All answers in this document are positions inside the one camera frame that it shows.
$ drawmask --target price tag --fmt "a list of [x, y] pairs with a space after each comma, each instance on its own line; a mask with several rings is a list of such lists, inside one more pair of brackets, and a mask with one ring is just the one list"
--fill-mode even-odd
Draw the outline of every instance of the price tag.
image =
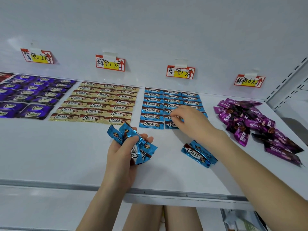
[[249, 87], [261, 87], [265, 77], [255, 74], [239, 74], [235, 80], [234, 85], [237, 86], [249, 86]]
[[194, 67], [175, 68], [174, 66], [168, 66], [166, 76], [193, 79], [195, 69]]
[[110, 61], [105, 59], [103, 55], [96, 56], [96, 67], [103, 69], [112, 69], [118, 71], [125, 71], [125, 59], [116, 58], [116, 60]]
[[41, 53], [33, 53], [30, 52], [28, 49], [20, 49], [25, 60], [27, 62], [39, 62], [39, 63], [48, 63], [53, 64], [54, 61], [52, 60], [51, 52], [40, 50]]

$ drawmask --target white wall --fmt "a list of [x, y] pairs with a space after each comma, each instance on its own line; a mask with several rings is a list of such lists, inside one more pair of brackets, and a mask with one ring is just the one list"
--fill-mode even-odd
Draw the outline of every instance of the white wall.
[[[0, 70], [266, 98], [308, 52], [308, 0], [0, 0]], [[36, 40], [58, 64], [25, 62]], [[117, 52], [127, 72], [95, 67]], [[192, 81], [166, 78], [187, 58]], [[262, 88], [234, 86], [260, 69]]]

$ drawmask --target hand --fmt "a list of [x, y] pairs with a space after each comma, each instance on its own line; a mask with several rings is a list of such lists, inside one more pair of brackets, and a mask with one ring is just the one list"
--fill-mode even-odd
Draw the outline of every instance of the hand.
[[[173, 123], [189, 137], [193, 138], [197, 142], [204, 143], [206, 139], [210, 139], [210, 136], [219, 134], [221, 130], [216, 129], [210, 123], [210, 121], [204, 116], [203, 113], [197, 109], [181, 105], [177, 109], [173, 110], [170, 114]], [[184, 119], [182, 122], [175, 116], [180, 116]]]
[[[153, 137], [148, 137], [147, 134], [141, 134], [149, 143], [153, 142]], [[131, 149], [137, 143], [138, 137], [134, 136], [124, 141], [121, 146], [115, 140], [112, 141], [107, 154], [107, 164], [102, 188], [110, 189], [126, 193], [133, 185], [137, 165], [130, 166]]]

